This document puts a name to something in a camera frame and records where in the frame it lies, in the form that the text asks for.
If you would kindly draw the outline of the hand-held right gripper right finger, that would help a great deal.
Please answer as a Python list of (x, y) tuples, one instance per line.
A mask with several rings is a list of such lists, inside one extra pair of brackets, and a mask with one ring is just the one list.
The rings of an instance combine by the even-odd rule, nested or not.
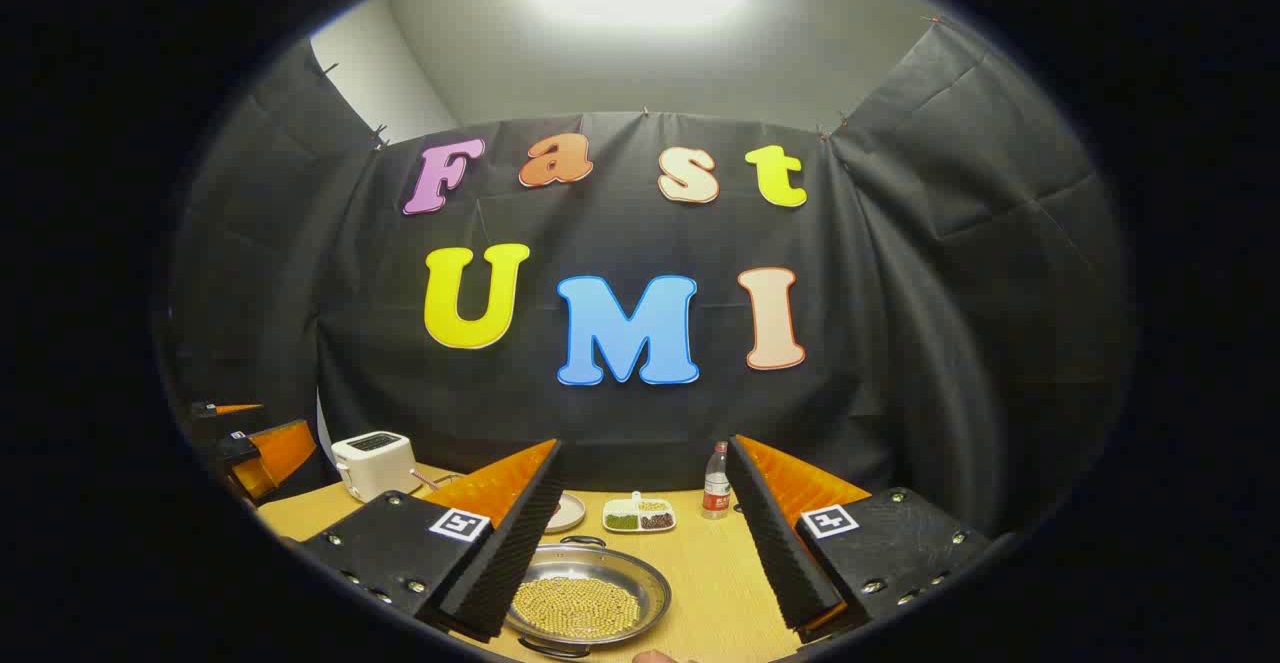
[(908, 486), (870, 493), (744, 435), (726, 472), (787, 628), (803, 643), (920, 605), (991, 548)]

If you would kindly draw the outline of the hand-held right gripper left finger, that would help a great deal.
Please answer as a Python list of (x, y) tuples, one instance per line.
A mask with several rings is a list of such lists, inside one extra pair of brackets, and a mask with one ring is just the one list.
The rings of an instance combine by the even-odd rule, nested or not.
[(530, 445), (426, 497), (383, 493), (297, 550), (384, 608), (486, 643), (564, 490), (561, 449)]

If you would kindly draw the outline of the steel pot with black handles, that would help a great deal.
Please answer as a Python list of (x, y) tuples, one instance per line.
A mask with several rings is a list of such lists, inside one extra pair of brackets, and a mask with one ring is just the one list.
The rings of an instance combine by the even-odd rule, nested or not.
[(654, 566), (608, 548), (599, 538), (567, 536), (557, 544), (538, 547), (517, 589), (521, 584), (550, 577), (603, 580), (623, 587), (640, 604), (640, 619), (635, 625), (611, 637), (589, 639), (557, 637), (534, 628), (511, 603), (506, 625), (518, 635), (518, 643), (531, 651), (566, 660), (582, 659), (596, 648), (645, 635), (662, 621), (673, 598), (669, 582)]

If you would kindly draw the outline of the pile of yellow soybeans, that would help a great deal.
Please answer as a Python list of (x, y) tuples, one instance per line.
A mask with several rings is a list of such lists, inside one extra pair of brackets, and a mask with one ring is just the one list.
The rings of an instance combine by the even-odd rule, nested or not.
[(640, 619), (635, 595), (596, 579), (536, 579), (520, 585), (512, 607), (534, 628), (557, 637), (611, 637)]

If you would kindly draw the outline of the clear plastic water bottle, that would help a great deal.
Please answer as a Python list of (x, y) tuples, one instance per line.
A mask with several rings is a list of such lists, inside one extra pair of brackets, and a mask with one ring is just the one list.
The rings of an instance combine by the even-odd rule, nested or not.
[(730, 513), (731, 484), (727, 475), (728, 443), (717, 442), (704, 471), (701, 516), (722, 520)]

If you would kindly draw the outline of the white toaster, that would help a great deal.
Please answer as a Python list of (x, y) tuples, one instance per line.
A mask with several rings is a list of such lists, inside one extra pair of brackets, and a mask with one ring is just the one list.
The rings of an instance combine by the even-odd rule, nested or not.
[(347, 493), (369, 503), (385, 493), (413, 493), (422, 485), (416, 477), (411, 442), (388, 431), (367, 433), (334, 442), (332, 454)]

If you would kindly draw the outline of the white divided bean dish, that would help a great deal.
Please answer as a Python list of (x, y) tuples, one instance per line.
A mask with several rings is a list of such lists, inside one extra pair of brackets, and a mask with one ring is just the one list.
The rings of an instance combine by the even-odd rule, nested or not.
[(663, 498), (632, 491), (608, 500), (602, 508), (602, 525), (614, 534), (658, 534), (676, 527), (675, 507)]

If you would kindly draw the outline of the black backdrop cloth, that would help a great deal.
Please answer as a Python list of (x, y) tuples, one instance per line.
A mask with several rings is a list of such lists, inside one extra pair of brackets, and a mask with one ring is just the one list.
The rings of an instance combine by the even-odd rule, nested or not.
[(1110, 180), (952, 26), (828, 140), (573, 113), (379, 151), (306, 56), (242, 99), (183, 215), (186, 402), (458, 471), (557, 438), (575, 489), (694, 489), (742, 434), (997, 538), (1092, 466), (1135, 352)]

